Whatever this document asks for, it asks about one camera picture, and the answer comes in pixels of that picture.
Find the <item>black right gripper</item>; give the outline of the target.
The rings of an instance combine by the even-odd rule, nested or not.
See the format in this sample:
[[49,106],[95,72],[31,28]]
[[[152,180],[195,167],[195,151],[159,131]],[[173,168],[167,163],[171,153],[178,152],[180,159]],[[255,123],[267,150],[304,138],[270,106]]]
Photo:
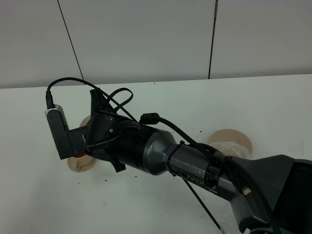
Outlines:
[[141,163],[141,124],[115,114],[99,90],[91,90],[90,95],[87,153],[110,161],[117,173],[126,170],[124,163]]

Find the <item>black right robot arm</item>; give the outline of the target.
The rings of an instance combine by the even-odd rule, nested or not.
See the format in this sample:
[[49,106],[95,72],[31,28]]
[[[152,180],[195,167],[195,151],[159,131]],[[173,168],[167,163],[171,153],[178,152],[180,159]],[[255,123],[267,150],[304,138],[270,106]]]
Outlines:
[[169,172],[230,202],[240,232],[309,234],[312,231],[312,163],[286,155],[256,160],[225,154],[184,133],[177,143],[156,129],[169,121],[144,114],[139,122],[117,114],[110,97],[93,89],[88,154],[117,172],[131,166],[151,175]]

